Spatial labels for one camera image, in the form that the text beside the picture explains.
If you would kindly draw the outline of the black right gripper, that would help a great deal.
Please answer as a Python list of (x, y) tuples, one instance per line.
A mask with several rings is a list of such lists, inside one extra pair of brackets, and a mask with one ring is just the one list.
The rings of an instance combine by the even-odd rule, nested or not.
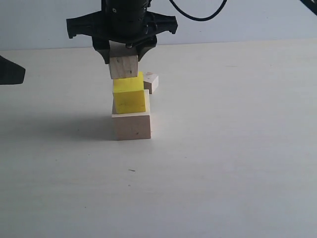
[(77, 35), (93, 38), (93, 48), (109, 64), (109, 41), (135, 45), (138, 62), (157, 45), (156, 35), (175, 34), (178, 23), (175, 16), (148, 11), (150, 0), (103, 0), (102, 9), (66, 20), (70, 39)]

